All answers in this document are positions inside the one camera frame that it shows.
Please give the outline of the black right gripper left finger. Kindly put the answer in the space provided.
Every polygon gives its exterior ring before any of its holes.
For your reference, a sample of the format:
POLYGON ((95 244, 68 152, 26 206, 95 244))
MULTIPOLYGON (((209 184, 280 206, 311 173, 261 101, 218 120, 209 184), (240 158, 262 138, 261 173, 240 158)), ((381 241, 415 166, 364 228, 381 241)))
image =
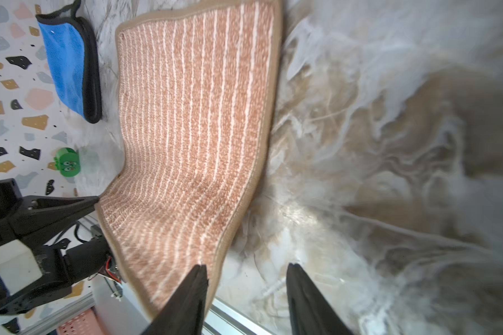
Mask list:
POLYGON ((207 268, 194 265, 142 335, 201 334, 207 292, 207 268))

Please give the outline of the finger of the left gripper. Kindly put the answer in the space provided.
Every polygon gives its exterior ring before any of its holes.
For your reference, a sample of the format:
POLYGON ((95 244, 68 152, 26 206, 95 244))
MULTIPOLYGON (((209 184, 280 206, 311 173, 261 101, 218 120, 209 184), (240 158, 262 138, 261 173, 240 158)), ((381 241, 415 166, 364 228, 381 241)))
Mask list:
POLYGON ((110 255, 103 237, 63 251, 68 240, 34 250, 15 240, 0 247, 0 315, 25 314, 60 300, 97 273, 110 255))

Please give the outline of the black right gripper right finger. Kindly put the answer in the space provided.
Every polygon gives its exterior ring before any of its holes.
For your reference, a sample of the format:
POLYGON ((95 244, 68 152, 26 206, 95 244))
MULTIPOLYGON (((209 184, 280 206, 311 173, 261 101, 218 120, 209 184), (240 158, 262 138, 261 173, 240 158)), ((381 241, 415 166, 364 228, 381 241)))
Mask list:
POLYGON ((286 290, 292 334, 353 335, 299 264, 289 263, 286 290))

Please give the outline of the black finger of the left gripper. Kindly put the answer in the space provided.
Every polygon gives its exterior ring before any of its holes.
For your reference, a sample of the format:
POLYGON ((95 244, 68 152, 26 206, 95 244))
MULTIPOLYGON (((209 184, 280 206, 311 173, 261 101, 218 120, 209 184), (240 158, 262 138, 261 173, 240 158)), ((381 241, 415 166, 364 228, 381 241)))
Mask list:
POLYGON ((27 247, 40 247, 78 219, 92 213, 99 197, 56 198, 27 196, 23 198, 21 221, 28 235, 21 241, 27 247))

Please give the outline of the blue dishcloth with black trim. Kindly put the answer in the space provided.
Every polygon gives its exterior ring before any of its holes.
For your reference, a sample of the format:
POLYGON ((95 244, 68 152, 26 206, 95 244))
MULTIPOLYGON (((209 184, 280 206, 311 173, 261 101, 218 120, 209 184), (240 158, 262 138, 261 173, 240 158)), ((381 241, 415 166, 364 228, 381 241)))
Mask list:
POLYGON ((57 96, 70 110, 96 124, 102 118, 99 57, 91 24, 77 15, 81 4, 74 1, 36 19, 57 96))

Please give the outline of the pink striped dishcloth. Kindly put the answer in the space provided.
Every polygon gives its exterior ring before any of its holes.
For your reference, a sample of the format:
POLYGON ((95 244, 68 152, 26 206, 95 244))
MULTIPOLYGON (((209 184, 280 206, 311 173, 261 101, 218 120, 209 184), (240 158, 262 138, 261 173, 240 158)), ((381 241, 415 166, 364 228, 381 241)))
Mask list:
POLYGON ((96 211, 150 318, 191 268, 214 299, 268 151, 281 1, 201 1, 115 32, 124 167, 96 211))

